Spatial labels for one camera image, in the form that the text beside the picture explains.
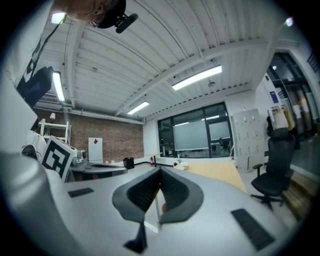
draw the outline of white ceiling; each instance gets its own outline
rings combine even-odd
[[[125,13],[139,18],[122,34],[67,19],[45,46],[37,69],[61,72],[73,109],[129,118],[128,111],[147,101],[150,105],[133,117],[150,119],[177,106],[256,88],[283,22],[270,1],[262,0],[127,0]],[[42,41],[54,27],[49,19]],[[172,88],[216,65],[222,65],[221,74]],[[53,85],[49,93],[56,93]]]

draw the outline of red brick wall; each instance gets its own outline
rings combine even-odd
[[[50,123],[51,112],[34,109],[39,120],[46,119]],[[74,114],[55,113],[55,124],[65,125],[69,121],[71,128],[71,146],[88,153],[88,138],[102,138],[103,161],[121,162],[126,157],[134,159],[144,157],[143,127],[139,124],[118,122],[106,119],[85,117]],[[51,130],[51,134],[64,137],[62,130]]]

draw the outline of fluorescent light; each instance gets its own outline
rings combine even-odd
[[[58,95],[59,101],[64,102],[65,97],[64,97],[64,92],[62,91],[60,73],[53,72],[52,78],[53,78],[55,91],[56,91],[56,94]]]
[[[207,119],[207,120],[209,120],[209,119],[215,119],[215,118],[219,118],[219,115],[215,115],[215,116],[207,117],[206,119]]]
[[[64,12],[57,12],[52,14],[51,23],[59,24],[65,18],[65,15],[66,14]]]
[[[211,116],[211,117],[207,117],[206,119],[207,120],[210,120],[210,119],[216,119],[216,118],[219,118],[220,116],[219,115],[215,115],[215,116]]]
[[[290,18],[287,18],[285,20],[285,24],[288,26],[288,27],[291,27],[293,24],[294,24],[294,19],[292,17]]]
[[[189,124],[189,122],[179,123],[179,124],[176,124],[175,126],[183,126],[183,125],[186,125],[186,124]]]
[[[185,86],[188,86],[188,85],[191,85],[195,82],[198,82],[202,79],[205,79],[205,78],[208,78],[208,77],[211,77],[213,75],[216,75],[216,74],[219,74],[222,72],[222,67],[221,66],[216,66],[214,68],[211,68],[209,70],[206,70],[204,72],[201,72],[199,74],[196,74],[194,76],[191,76],[181,82],[178,82],[177,84],[175,84],[173,87],[173,89],[175,89],[176,91],[181,89],[182,87],[185,87]]]
[[[137,106],[136,108],[132,109],[130,112],[128,112],[127,114],[128,115],[132,115],[133,113],[139,111],[140,109],[143,109],[144,107],[148,106],[149,103],[148,102],[143,102],[141,103],[139,106]]]

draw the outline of pipe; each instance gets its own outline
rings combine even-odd
[[[108,120],[126,122],[126,123],[137,124],[137,125],[144,125],[145,124],[144,121],[141,122],[141,121],[136,121],[136,120],[130,120],[127,118],[122,118],[122,117],[117,117],[117,116],[112,116],[112,115],[107,115],[107,114],[88,112],[88,111],[82,111],[82,110],[72,109],[69,113],[74,114],[74,115],[89,117],[89,118],[108,119]]]
[[[84,117],[89,117],[89,118],[99,118],[99,119],[108,119],[108,120],[114,120],[114,121],[119,121],[119,122],[125,122],[125,123],[131,123],[131,124],[137,124],[137,125],[144,125],[145,124],[145,118],[143,118],[143,121],[136,121],[136,120],[131,120],[123,117],[117,117],[117,116],[112,116],[112,115],[107,115],[107,114],[100,114],[100,113],[95,113],[95,112],[89,112],[89,111],[83,111],[83,110],[76,110],[72,109],[70,105],[60,105],[60,104],[54,104],[54,103],[44,103],[44,104],[39,104],[34,106],[35,109],[39,110],[45,110],[45,111],[52,111],[52,112],[64,112],[64,109],[66,110],[67,113],[69,114],[74,114],[74,115],[79,115],[79,116],[84,116]]]

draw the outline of white box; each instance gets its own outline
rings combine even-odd
[[[89,162],[103,164],[102,138],[90,137],[88,139]]]
[[[65,182],[71,161],[76,155],[77,150],[74,147],[50,136],[41,164],[47,169],[57,171],[62,181]]]

